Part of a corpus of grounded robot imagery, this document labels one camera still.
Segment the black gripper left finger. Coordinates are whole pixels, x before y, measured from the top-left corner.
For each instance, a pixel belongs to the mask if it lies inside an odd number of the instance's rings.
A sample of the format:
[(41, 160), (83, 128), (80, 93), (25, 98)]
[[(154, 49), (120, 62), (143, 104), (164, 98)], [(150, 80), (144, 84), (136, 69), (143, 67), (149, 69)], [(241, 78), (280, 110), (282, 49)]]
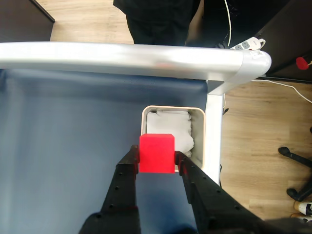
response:
[(136, 201), (136, 175), (139, 164), (138, 146), (116, 165), (106, 198), (100, 211), (83, 223), (80, 234), (139, 234), (139, 211)]

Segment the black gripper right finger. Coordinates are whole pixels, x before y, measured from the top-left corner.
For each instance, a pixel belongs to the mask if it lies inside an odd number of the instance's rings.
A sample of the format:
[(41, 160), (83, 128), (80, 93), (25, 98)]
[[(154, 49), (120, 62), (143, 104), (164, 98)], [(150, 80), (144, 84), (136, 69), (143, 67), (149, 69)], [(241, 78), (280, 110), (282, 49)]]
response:
[(261, 219), (242, 207), (190, 158), (175, 152), (199, 234), (259, 234)]

